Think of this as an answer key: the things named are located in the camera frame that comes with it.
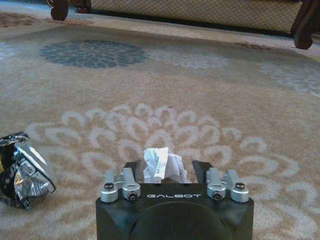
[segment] wooden furniture leg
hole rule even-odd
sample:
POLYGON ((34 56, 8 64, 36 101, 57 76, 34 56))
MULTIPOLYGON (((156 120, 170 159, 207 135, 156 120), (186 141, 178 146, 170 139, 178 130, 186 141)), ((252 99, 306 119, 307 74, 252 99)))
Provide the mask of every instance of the wooden furniture leg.
POLYGON ((69 4, 67 0, 53 0, 51 17, 54 20, 64 21, 67 18, 69 4))
POLYGON ((91 12, 90 0, 70 0, 70 3, 75 6, 75 12, 78 14, 89 14, 91 12))
POLYGON ((320 25, 320 0, 313 0, 310 8, 294 35, 294 44, 298 49, 309 49, 314 34, 320 25))

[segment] silver clamp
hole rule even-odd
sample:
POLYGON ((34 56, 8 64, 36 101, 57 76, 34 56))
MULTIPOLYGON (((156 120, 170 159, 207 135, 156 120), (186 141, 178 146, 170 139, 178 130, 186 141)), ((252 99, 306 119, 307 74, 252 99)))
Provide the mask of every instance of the silver clamp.
POLYGON ((104 174, 104 186, 100 191, 100 200, 104 203, 113 203, 118 199, 118 188, 115 185, 114 172, 107 170, 104 174))
POLYGON ((209 183, 206 187, 207 195, 215 202, 220 202, 226 197, 226 185, 220 181, 219 171, 215 167, 210 167, 206 176, 209 183))
POLYGON ((236 170, 228 170, 223 175, 223 182, 230 190, 231 199, 238 203, 246 203, 249 201, 249 190, 247 186, 240 181, 236 170))
POLYGON ((130 167, 123 169, 124 184, 122 186, 122 196, 129 200, 135 201, 140 197, 141 187, 140 184, 136 183, 134 174, 130 167))

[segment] patterned rug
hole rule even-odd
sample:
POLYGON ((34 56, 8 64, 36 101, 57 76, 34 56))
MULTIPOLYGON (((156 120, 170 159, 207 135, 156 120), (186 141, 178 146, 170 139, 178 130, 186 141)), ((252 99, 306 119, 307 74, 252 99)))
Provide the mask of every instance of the patterned rug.
POLYGON ((26 131, 57 190, 0 205, 1 239, 96 239, 107 169, 169 147, 237 169, 253 239, 320 239, 320 44, 3 3, 0 136, 26 131))

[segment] screw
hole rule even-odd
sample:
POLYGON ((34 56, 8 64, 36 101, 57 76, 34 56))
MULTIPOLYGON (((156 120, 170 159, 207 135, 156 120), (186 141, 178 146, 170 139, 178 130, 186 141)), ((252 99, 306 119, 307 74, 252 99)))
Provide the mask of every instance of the screw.
POLYGON ((242 183, 242 182, 237 182, 237 183, 235 184, 235 188, 236 188, 236 189, 239 189, 239 190, 243 190, 243 189, 246 188, 246 185, 245 185, 244 183, 242 183))
POLYGON ((107 182, 104 184, 104 189, 105 190, 110 190, 114 188, 114 184, 112 182, 107 182))
POLYGON ((212 199, 218 203, 222 200, 222 194, 220 192, 215 192, 212 196, 212 199))
POLYGON ((131 192, 128 196, 129 201, 135 201, 135 200, 137 200, 137 198, 138 198, 138 196, 135 192, 131 192))

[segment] sofa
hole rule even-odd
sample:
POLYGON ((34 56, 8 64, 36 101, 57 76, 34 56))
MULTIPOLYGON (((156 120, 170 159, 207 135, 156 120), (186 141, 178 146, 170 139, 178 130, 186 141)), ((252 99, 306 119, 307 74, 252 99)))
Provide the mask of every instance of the sofa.
MULTIPOLYGON (((320 0, 69 0, 91 10, 205 22, 290 33, 297 48, 311 47, 320 25, 320 0)), ((54 0, 54 19, 67 17, 67 0, 54 0)))

